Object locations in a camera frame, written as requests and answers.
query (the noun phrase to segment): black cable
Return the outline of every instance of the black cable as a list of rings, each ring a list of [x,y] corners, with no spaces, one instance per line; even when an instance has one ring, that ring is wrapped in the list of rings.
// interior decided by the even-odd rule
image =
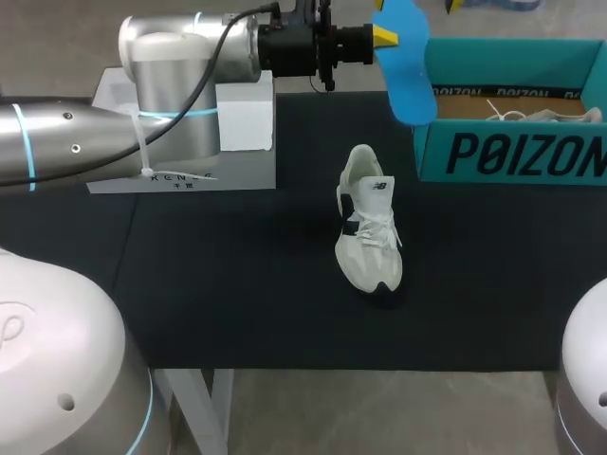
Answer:
[[[317,88],[314,86],[314,83],[312,82],[312,76],[310,76],[310,86],[311,86],[311,87],[314,89],[314,91],[315,91],[316,93],[318,93],[319,95],[328,95],[328,94],[329,94],[329,92],[321,92],[319,89],[317,89]]]
[[[152,142],[160,139],[161,137],[166,135],[169,131],[171,131],[186,116],[186,114],[192,108],[192,106],[196,102],[196,100],[198,100],[198,97],[204,90],[205,85],[207,85],[207,82],[209,81],[209,78],[211,77],[211,74],[212,74],[213,70],[215,69],[215,65],[217,64],[217,59],[219,57],[219,52],[221,51],[221,47],[224,45],[226,39],[228,38],[228,33],[230,33],[230,29],[237,22],[244,19],[245,17],[252,16],[253,14],[276,12],[277,10],[279,10],[279,8],[280,7],[279,7],[278,3],[276,3],[276,2],[270,3],[269,5],[264,5],[260,8],[249,9],[249,10],[241,12],[240,14],[236,14],[228,22],[228,24],[226,25],[226,29],[224,30],[221,37],[219,38],[219,41],[217,42],[217,47],[215,48],[215,51],[213,52],[211,59],[209,60],[209,64],[207,65],[205,72],[203,73],[202,77],[200,78],[200,81],[198,82],[198,85],[196,86],[196,88],[194,89],[192,94],[188,97],[188,99],[184,103],[184,105],[181,108],[181,110],[179,111],[179,113],[169,123],[164,125],[162,128],[159,128],[158,130],[154,131],[153,133],[151,133],[149,136],[147,136],[145,138],[145,143],[147,145],[150,145]],[[18,185],[28,185],[30,183],[48,182],[50,180],[58,180],[60,178],[73,177],[73,176],[79,175],[81,173],[90,173],[91,171],[95,171],[98,168],[102,168],[103,166],[107,166],[108,164],[112,164],[112,163],[115,163],[116,161],[120,161],[121,159],[124,159],[127,156],[130,156],[130,155],[138,152],[138,150],[139,150],[139,143],[136,143],[136,144],[133,144],[128,149],[124,149],[122,152],[119,152],[112,156],[108,156],[107,158],[101,159],[94,163],[86,163],[85,165],[82,165],[80,168],[77,168],[76,170],[71,170],[71,171],[63,172],[63,173],[56,173],[54,175],[46,175],[46,176],[41,176],[41,177],[24,178],[21,180],[0,182],[0,188],[1,187],[14,187],[14,186],[18,186]]]

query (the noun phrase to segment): shoelace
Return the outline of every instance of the shoelace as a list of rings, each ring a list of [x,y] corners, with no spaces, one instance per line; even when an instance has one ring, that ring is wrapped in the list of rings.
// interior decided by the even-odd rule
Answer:
[[[396,243],[402,246],[395,229],[393,212],[389,216],[380,216],[357,210],[357,214],[362,218],[357,239],[361,239],[364,245],[390,249],[396,249]]]
[[[521,118],[527,117],[525,114],[523,114],[522,112],[519,112],[519,111],[508,111],[508,112],[506,112],[505,114],[502,115],[502,114],[500,114],[500,111],[498,111],[495,108],[495,106],[493,105],[493,103],[491,101],[487,100],[487,102],[489,103],[489,106],[491,106],[491,109],[493,109],[495,111],[495,113],[496,113],[495,116],[491,116],[487,120],[498,119],[500,121],[504,121],[504,120],[506,120],[506,117],[513,116],[513,115],[520,116]]]

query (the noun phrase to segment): teal shoe box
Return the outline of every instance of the teal shoe box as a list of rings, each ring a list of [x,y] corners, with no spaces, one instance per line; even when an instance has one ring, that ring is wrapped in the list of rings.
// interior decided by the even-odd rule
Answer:
[[[438,105],[414,129],[423,181],[607,185],[607,123],[489,121],[550,109],[607,116],[607,45],[587,40],[432,38],[426,68]]]

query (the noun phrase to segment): blue object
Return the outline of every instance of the blue object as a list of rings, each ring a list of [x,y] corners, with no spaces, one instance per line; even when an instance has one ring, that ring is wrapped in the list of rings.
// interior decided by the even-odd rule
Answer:
[[[34,154],[31,150],[31,141],[29,140],[28,129],[26,128],[26,119],[23,117],[23,112],[21,112],[21,107],[19,104],[13,104],[12,108],[15,110],[15,115],[17,116],[17,121],[19,122],[19,127],[21,128],[21,136],[23,137],[23,147],[26,149],[26,157],[28,159],[28,173],[29,178],[36,178],[36,168],[34,166]],[[36,183],[32,182],[29,184],[30,191],[36,191]]]
[[[430,27],[412,0],[389,0],[373,15],[373,24],[398,35],[398,45],[376,48],[396,118],[413,126],[436,118],[436,100],[424,64]]]

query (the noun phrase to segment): black fabric mat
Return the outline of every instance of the black fabric mat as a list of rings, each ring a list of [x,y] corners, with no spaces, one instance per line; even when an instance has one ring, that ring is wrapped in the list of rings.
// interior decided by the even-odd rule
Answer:
[[[75,270],[110,293],[136,196],[90,195],[85,187],[0,196],[0,246]]]
[[[551,370],[607,277],[607,190],[422,184],[384,93],[283,95],[277,191],[143,194],[115,298],[151,366]],[[350,149],[396,177],[406,281],[380,310],[341,275]]]

